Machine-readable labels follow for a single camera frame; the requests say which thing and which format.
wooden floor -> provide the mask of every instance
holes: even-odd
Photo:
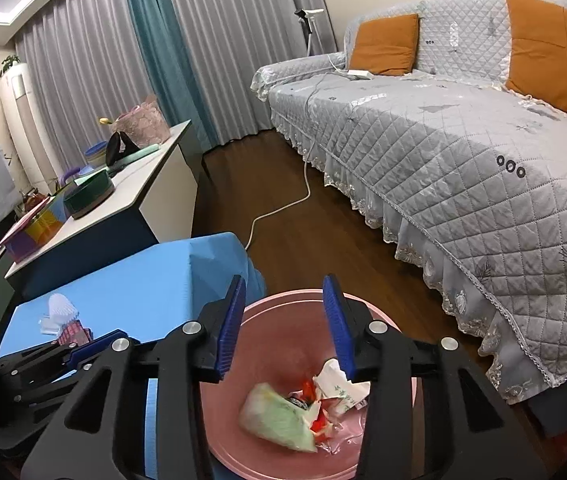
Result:
[[[257,216],[305,196],[303,161],[276,132],[262,132],[216,148],[205,156],[212,185],[202,178],[193,235],[231,231],[246,243]],[[369,228],[350,201],[323,174],[308,168],[311,198],[257,222],[249,255],[261,271],[269,294],[298,288],[321,288],[332,272],[344,292],[380,307],[402,332],[437,342],[453,336],[484,369],[481,340],[462,334],[454,317],[441,308],[441,295],[429,290],[422,269],[397,261],[396,245]],[[521,408],[516,410],[549,468],[555,457],[541,443]]]

pink basket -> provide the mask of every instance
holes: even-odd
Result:
[[[363,303],[374,319],[398,329],[380,309],[367,301]],[[361,449],[358,439],[342,445],[335,454],[300,453],[248,434],[238,423],[241,407],[255,384],[268,383],[283,394],[292,392],[334,356],[320,289],[292,290],[248,306],[230,371],[219,384],[201,383],[203,417],[212,454],[246,480],[353,478]],[[413,378],[413,403],[416,394],[417,380]]]
[[[170,126],[156,102],[156,95],[148,96],[140,105],[122,114],[110,125],[110,131],[125,132],[138,147],[161,144],[170,138]]]

blue cloth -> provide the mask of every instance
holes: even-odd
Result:
[[[265,297],[263,277],[232,233],[152,246],[53,292],[79,311],[83,326],[95,337],[115,329],[141,342],[163,338],[195,319],[210,301],[225,297],[235,274],[246,280],[247,304]],[[45,294],[14,311],[1,341],[0,357],[51,340],[41,334],[39,319],[48,312]],[[156,381],[148,387],[146,475],[156,478]],[[215,479],[238,479],[214,460]]]
[[[200,153],[218,146],[217,130],[199,89],[172,0],[128,0],[128,6],[166,120],[174,126],[191,119]],[[196,155],[187,143],[182,143],[181,148],[185,156]]]

orange cushion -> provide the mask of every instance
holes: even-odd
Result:
[[[506,86],[567,112],[567,9],[507,0],[513,35]]]
[[[407,74],[415,63],[418,42],[418,14],[361,23],[350,69],[377,75]]]

potted plant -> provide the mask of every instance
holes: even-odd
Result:
[[[5,74],[8,70],[10,70],[14,65],[17,65],[21,62],[21,60],[19,59],[19,56],[17,56],[16,54],[12,54],[11,56],[6,57],[1,63],[1,72],[0,72],[0,77],[3,77],[3,74]]]

